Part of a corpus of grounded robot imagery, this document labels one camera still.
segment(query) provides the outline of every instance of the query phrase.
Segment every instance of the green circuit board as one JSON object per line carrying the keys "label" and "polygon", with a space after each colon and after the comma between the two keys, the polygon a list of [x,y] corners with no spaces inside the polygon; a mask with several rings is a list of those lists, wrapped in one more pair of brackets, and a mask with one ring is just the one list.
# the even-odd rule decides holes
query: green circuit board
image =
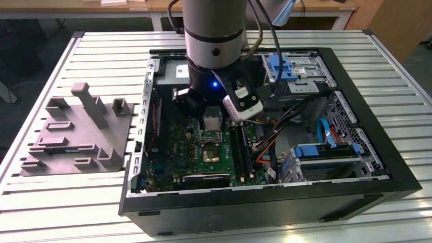
{"label": "green circuit board", "polygon": [[[158,176],[154,182],[162,185],[159,191],[174,190],[173,178],[194,174],[227,174],[229,186],[265,184],[265,173],[261,165],[253,170],[253,178],[238,181],[233,160],[230,133],[226,125],[222,131],[203,131],[198,125],[173,125],[167,135],[167,159],[151,164]],[[243,128],[247,150],[255,142],[254,126]]]}

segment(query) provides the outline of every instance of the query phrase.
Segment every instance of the white label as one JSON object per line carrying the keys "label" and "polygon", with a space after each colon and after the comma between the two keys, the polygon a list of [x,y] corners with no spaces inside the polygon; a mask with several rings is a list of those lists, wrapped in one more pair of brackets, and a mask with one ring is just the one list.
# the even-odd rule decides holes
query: white label
{"label": "white label", "polygon": [[305,70],[302,67],[294,67],[294,73],[305,73]]}
{"label": "white label", "polygon": [[247,94],[249,93],[245,87],[241,87],[239,89],[235,90],[235,95],[238,98],[247,96]]}
{"label": "white label", "polygon": [[273,171],[273,169],[270,167],[267,168],[266,173],[273,179],[275,179],[275,172]]}
{"label": "white label", "polygon": [[129,8],[129,11],[147,11],[147,8]]}
{"label": "white label", "polygon": [[187,64],[178,65],[175,70],[175,78],[189,77]]}
{"label": "white label", "polygon": [[354,7],[341,7],[341,8],[338,8],[339,10],[355,10],[355,8]]}

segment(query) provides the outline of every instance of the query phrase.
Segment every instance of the screw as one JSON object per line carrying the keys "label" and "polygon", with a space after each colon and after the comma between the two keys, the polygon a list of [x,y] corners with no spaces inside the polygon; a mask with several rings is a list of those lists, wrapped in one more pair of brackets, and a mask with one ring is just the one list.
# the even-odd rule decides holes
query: screw
{"label": "screw", "polygon": [[213,48],[210,53],[213,56],[218,56],[221,54],[221,50],[218,48]]}

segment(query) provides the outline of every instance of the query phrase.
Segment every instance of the slotted metal table surface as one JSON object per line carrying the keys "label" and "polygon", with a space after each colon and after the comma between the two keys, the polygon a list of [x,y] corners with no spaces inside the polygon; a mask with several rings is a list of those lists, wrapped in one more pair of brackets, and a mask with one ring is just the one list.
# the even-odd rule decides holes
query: slotted metal table surface
{"label": "slotted metal table surface", "polygon": [[[247,32],[253,44],[257,32]],[[171,32],[85,33],[71,38],[0,166],[0,242],[406,242],[432,239],[432,102],[375,40],[361,31],[282,31],[282,47],[330,47],[417,177],[422,190],[347,221],[150,238],[117,215],[123,171],[19,177],[49,97],[67,103],[73,82],[105,102],[139,102],[150,49],[185,48]],[[271,47],[266,32],[262,46]],[[130,129],[129,137],[135,130]],[[133,142],[126,152],[133,149]]]}

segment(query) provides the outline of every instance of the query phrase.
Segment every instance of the floor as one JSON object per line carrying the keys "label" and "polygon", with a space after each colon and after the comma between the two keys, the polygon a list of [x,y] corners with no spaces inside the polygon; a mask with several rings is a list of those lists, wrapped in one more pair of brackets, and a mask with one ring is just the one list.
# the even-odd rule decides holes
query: floor
{"label": "floor", "polygon": [[[47,42],[37,48],[38,57],[43,63],[42,70],[30,77],[18,77],[6,72],[0,63],[0,81],[7,86],[26,83],[11,89],[19,98],[15,105],[6,104],[0,100],[0,162],[6,154],[7,147],[21,128],[27,112],[47,80],[51,69],[61,56],[63,48],[74,31],[151,31],[149,19],[66,19],[66,28],[58,29],[54,20],[39,20],[41,28],[47,37]],[[419,83],[429,95],[432,95],[432,50],[419,45],[411,56],[402,64],[415,81]]]}

